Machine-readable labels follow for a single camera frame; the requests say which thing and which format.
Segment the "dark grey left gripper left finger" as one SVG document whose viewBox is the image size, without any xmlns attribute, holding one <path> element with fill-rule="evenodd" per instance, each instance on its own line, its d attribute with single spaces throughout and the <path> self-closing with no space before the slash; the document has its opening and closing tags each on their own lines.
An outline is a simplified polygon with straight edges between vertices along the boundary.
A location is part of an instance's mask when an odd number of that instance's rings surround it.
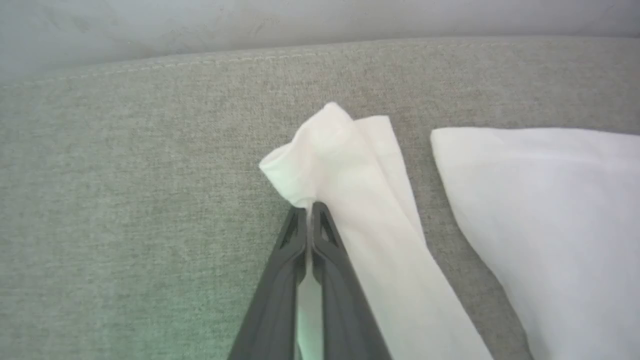
<svg viewBox="0 0 640 360">
<path fill-rule="evenodd" d="M 306 274 L 307 212 L 291 207 L 227 360 L 297 360 L 298 284 Z"/>
</svg>

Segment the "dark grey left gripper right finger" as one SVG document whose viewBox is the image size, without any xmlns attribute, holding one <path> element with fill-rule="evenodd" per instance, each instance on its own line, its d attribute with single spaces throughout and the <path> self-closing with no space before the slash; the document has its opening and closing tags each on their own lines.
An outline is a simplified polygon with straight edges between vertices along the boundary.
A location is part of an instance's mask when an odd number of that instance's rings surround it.
<svg viewBox="0 0 640 360">
<path fill-rule="evenodd" d="M 393 360 L 323 202 L 311 208 L 311 258 L 321 287 L 323 360 Z"/>
</svg>

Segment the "white garment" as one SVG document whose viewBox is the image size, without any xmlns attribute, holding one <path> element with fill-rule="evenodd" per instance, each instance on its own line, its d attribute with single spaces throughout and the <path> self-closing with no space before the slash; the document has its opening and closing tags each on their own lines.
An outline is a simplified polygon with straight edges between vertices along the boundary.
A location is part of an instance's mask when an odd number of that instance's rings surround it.
<svg viewBox="0 0 640 360">
<path fill-rule="evenodd" d="M 534 360 L 640 360 L 640 136 L 446 127 L 430 143 Z M 387 116 L 329 103 L 259 167 L 291 205 L 327 205 L 392 360 L 494 360 L 426 246 Z"/>
</svg>

